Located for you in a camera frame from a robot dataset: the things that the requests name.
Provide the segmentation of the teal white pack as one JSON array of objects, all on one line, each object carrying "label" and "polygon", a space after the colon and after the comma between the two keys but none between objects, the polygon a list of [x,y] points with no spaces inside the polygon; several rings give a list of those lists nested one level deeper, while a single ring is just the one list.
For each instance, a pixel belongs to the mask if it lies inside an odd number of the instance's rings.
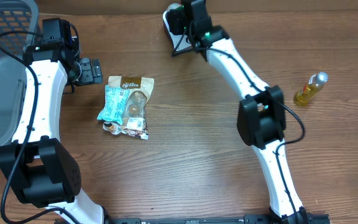
[{"label": "teal white pack", "polygon": [[97,120],[123,124],[123,114],[129,98],[129,90],[105,86],[105,104]]}]

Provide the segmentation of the brown mushroom packet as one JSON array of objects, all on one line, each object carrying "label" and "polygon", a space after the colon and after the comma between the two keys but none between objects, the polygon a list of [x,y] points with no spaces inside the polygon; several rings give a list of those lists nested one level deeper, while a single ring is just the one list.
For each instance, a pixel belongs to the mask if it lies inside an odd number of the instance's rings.
[{"label": "brown mushroom packet", "polygon": [[145,106],[154,89],[154,79],[145,77],[110,76],[108,84],[112,88],[128,89],[129,98],[123,114],[123,124],[103,122],[103,129],[113,135],[125,134],[147,140],[149,133],[145,120]]}]

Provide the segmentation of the yellow oil bottle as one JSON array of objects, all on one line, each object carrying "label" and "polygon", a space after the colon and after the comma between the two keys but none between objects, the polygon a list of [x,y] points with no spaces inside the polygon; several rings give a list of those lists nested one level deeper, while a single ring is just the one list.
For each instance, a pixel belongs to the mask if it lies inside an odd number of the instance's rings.
[{"label": "yellow oil bottle", "polygon": [[319,72],[310,77],[304,87],[294,95],[293,102],[298,106],[306,106],[310,99],[323,89],[329,76],[326,72]]}]

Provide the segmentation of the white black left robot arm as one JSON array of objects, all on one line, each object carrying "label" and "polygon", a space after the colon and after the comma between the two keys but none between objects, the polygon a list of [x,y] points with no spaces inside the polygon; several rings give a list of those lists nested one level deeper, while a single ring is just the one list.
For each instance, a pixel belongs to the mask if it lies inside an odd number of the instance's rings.
[{"label": "white black left robot arm", "polygon": [[80,57],[78,32],[61,18],[45,19],[40,41],[26,47],[26,90],[17,129],[0,146],[6,191],[18,201],[59,214],[64,223],[110,223],[107,211],[81,187],[78,163],[60,141],[60,109],[66,86],[101,83],[100,63]]}]

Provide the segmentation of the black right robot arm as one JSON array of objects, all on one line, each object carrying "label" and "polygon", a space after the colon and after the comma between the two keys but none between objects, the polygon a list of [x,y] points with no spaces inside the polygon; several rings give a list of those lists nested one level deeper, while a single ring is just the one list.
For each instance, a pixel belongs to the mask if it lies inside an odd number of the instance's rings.
[{"label": "black right robot arm", "polygon": [[199,53],[238,96],[237,130],[260,162],[270,197],[270,221],[307,223],[285,152],[285,114],[294,112],[284,104],[281,89],[269,86],[254,73],[230,35],[222,26],[213,25],[205,1],[171,4],[163,13],[163,22],[174,57]]}]

